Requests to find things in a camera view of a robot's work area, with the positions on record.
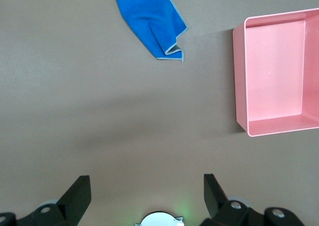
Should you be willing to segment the pink plastic bin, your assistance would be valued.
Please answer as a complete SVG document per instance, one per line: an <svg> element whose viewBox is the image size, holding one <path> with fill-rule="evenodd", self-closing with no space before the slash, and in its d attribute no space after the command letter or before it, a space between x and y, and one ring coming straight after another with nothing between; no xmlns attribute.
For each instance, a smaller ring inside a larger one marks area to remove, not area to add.
<svg viewBox="0 0 319 226"><path fill-rule="evenodd" d="M251 137L319 128L319 8L233 29L236 120Z"/></svg>

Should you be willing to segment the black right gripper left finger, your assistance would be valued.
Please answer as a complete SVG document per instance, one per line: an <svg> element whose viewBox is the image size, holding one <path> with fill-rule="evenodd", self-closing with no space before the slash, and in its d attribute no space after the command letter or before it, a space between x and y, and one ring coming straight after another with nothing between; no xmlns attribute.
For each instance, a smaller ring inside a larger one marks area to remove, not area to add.
<svg viewBox="0 0 319 226"><path fill-rule="evenodd" d="M79 176L56 203L44 204L21 219L0 213L0 226L78 226L90 203L90 176Z"/></svg>

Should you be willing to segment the blue microfibre cloth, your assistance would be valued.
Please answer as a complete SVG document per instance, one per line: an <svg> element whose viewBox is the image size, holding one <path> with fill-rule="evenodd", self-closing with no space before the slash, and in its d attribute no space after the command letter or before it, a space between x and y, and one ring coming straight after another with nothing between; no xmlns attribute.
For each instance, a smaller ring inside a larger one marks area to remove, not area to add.
<svg viewBox="0 0 319 226"><path fill-rule="evenodd" d="M177 39L188 27L171 0L116 1L124 21L156 59L184 60Z"/></svg>

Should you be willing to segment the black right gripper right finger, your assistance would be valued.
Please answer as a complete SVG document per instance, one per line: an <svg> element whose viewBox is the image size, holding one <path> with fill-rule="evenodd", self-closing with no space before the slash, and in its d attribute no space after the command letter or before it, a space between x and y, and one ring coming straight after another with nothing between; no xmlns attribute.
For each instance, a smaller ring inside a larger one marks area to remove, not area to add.
<svg viewBox="0 0 319 226"><path fill-rule="evenodd" d="M230 200L213 174L204 174L204 201L210 215L200 226L303 226L291 211L266 208L259 213L239 200Z"/></svg>

